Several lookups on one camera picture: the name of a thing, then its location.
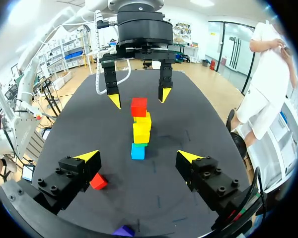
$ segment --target trash can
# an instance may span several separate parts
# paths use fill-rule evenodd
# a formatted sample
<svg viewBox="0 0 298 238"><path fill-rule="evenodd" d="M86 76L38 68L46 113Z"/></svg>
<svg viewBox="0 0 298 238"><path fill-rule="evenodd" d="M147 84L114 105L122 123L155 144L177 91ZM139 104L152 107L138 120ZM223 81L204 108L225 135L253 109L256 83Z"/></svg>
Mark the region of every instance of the trash can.
<svg viewBox="0 0 298 238"><path fill-rule="evenodd" d="M209 62L208 62L207 60L205 60L205 59L202 61L202 65L203 65L204 67L207 67L207 66L208 66L208 63L209 63Z"/></svg>

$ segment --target white shorts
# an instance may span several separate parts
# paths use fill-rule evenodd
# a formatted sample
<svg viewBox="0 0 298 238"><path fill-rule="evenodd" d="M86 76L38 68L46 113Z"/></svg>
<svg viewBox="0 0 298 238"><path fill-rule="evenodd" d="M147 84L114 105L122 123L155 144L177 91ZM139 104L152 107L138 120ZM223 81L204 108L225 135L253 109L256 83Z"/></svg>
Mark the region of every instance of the white shorts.
<svg viewBox="0 0 298 238"><path fill-rule="evenodd" d="M236 112L236 116L241 123L247 123L252 116L258 115L255 123L253 123L252 130L255 137L260 140L268 131L280 110L281 108L272 105L257 88L250 85Z"/></svg>

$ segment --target yellow cube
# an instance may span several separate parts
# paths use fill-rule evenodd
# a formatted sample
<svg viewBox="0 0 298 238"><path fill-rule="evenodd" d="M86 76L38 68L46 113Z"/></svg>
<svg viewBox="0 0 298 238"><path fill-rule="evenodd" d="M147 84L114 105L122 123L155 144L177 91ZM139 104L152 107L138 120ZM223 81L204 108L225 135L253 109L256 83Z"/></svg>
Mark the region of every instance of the yellow cube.
<svg viewBox="0 0 298 238"><path fill-rule="evenodd" d="M141 124L143 124L143 126L146 129L151 130L151 116L150 116L150 113L149 112L147 112L145 118L136 117L135 122L141 123Z"/></svg>
<svg viewBox="0 0 298 238"><path fill-rule="evenodd" d="M149 143L150 131L147 130L142 123L134 123L134 143Z"/></svg>

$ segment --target red cube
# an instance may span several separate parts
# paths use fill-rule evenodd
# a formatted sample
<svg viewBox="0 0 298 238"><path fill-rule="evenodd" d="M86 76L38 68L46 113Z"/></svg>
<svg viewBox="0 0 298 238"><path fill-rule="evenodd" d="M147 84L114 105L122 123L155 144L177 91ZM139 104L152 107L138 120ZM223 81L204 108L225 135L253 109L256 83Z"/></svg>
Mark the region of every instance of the red cube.
<svg viewBox="0 0 298 238"><path fill-rule="evenodd" d="M131 115L145 118L147 113L147 98L133 98L131 102Z"/></svg>
<svg viewBox="0 0 298 238"><path fill-rule="evenodd" d="M90 182L90 185L92 186L92 188L96 190L101 190L102 188L108 185L108 182L102 175L97 173L93 180Z"/></svg>

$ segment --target blue cube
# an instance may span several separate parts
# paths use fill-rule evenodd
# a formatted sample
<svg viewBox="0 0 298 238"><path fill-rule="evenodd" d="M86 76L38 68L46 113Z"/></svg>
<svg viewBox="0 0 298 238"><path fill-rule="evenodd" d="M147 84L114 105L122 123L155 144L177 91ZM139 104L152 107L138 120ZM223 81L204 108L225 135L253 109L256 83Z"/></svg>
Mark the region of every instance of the blue cube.
<svg viewBox="0 0 298 238"><path fill-rule="evenodd" d="M123 236L123 237L134 237L135 232L127 226L122 226L113 235Z"/></svg>
<svg viewBox="0 0 298 238"><path fill-rule="evenodd" d="M131 158L133 160L145 159L145 146L137 147L134 143L131 146Z"/></svg>

